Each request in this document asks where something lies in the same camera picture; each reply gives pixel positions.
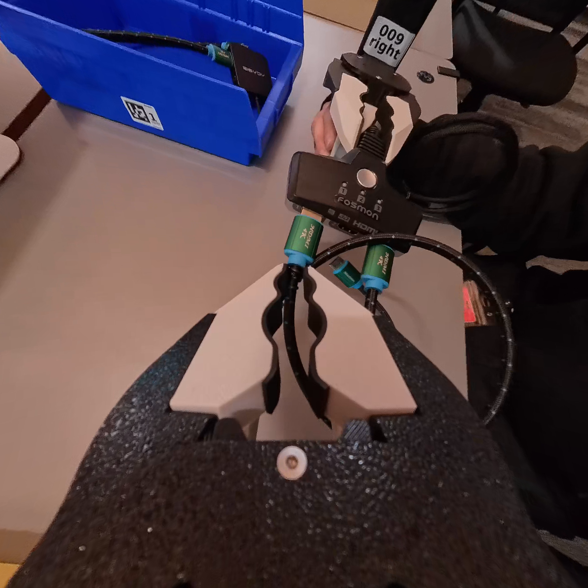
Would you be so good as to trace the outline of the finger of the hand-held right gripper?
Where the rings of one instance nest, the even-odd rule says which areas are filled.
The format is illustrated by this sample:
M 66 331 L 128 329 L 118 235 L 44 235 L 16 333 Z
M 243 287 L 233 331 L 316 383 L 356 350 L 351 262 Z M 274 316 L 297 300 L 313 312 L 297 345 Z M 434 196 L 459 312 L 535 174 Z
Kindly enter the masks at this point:
M 358 78 L 343 73 L 339 89 L 335 91 L 330 115 L 336 129 L 336 139 L 330 156 L 335 157 L 337 151 L 346 153 L 355 148 L 364 124 L 363 95 L 368 87 Z
M 389 164 L 399 154 L 411 134 L 416 107 L 413 101 L 400 96 L 387 96 L 376 111 L 376 120 L 384 132 L 384 163 Z

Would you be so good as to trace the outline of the black office chair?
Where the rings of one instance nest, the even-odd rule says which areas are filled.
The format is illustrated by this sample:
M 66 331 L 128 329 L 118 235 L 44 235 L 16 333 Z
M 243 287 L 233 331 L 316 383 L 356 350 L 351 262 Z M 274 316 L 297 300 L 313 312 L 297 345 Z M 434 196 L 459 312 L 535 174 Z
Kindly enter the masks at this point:
M 452 63 L 471 90 L 458 112 L 476 112 L 494 95 L 523 107 L 564 99 L 577 76 L 576 55 L 562 32 L 587 1 L 453 1 Z

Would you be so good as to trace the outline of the red object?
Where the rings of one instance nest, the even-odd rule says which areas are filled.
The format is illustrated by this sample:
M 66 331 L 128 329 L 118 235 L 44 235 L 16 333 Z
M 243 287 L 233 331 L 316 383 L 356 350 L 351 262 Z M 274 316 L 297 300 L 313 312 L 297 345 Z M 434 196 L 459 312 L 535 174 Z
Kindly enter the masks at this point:
M 495 315 L 484 292 L 472 280 L 463 283 L 464 323 L 466 327 L 491 326 Z

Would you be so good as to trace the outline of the small teal usb plug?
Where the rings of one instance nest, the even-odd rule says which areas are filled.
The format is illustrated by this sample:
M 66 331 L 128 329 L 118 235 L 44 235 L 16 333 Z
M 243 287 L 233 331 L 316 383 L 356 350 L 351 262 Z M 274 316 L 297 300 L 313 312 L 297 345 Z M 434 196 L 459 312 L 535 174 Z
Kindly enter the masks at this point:
M 363 288 L 362 274 L 348 260 L 340 256 L 335 257 L 330 263 L 334 276 L 349 289 L 360 290 Z

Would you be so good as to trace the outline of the black switch box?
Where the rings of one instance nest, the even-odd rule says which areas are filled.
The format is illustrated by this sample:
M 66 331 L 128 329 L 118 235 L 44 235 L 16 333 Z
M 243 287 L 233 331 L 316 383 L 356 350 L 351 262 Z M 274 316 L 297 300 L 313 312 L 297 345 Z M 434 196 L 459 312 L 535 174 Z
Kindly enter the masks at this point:
M 341 159 L 296 152 L 286 195 L 351 235 L 414 236 L 423 219 L 420 208 L 391 185 L 385 163 L 358 148 Z

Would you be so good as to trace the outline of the blue plastic bin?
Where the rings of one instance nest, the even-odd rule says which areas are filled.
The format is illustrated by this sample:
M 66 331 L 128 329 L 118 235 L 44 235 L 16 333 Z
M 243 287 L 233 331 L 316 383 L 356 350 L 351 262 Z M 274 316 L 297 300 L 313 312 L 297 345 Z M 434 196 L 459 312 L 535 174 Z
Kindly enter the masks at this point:
M 302 1 L 1 1 L 1 40 L 49 96 L 249 165 L 302 63 Z M 267 60 L 255 97 L 209 45 Z

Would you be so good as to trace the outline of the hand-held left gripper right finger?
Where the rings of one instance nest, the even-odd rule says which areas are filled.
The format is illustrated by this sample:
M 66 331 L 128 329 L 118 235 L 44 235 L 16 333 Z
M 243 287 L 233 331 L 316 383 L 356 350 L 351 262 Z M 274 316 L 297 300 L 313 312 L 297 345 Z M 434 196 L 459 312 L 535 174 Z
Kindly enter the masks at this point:
M 416 402 L 371 313 L 347 290 L 310 268 L 312 300 L 324 312 L 326 332 L 315 348 L 315 366 L 329 386 L 330 429 L 301 397 L 301 435 L 337 436 L 353 419 L 412 415 Z

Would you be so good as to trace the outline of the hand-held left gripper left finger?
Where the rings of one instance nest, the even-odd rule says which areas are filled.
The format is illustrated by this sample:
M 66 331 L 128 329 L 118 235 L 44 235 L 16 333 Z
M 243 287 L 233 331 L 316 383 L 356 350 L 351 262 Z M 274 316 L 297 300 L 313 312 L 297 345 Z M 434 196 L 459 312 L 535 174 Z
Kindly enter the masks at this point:
M 281 396 L 286 265 L 278 264 L 220 307 L 170 401 L 175 412 L 233 419 L 249 440 Z

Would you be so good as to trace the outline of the person's right hand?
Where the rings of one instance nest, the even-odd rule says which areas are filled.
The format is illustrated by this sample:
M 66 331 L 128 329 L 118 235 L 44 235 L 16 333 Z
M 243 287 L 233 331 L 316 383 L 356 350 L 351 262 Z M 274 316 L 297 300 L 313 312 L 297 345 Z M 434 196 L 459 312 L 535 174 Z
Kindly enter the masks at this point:
M 315 115 L 311 125 L 314 152 L 321 156 L 330 156 L 337 139 L 330 106 L 330 101 L 325 102 Z

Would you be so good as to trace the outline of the black adapter box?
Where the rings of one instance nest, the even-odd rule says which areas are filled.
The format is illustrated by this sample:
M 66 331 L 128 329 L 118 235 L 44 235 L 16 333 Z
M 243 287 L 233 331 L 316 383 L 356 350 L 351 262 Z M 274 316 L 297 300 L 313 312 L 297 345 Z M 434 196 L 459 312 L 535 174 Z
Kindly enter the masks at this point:
M 231 42 L 228 48 L 232 57 L 235 85 L 246 90 L 253 99 L 267 99 L 273 82 L 265 56 L 241 43 Z

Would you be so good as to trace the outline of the person's dark clothing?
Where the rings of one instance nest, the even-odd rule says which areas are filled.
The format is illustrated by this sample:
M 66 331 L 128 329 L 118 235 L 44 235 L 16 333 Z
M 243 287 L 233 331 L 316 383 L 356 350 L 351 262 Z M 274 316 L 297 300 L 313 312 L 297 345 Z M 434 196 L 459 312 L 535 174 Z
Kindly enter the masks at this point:
M 473 259 L 512 310 L 516 342 L 490 433 L 535 526 L 587 540 L 587 271 Z

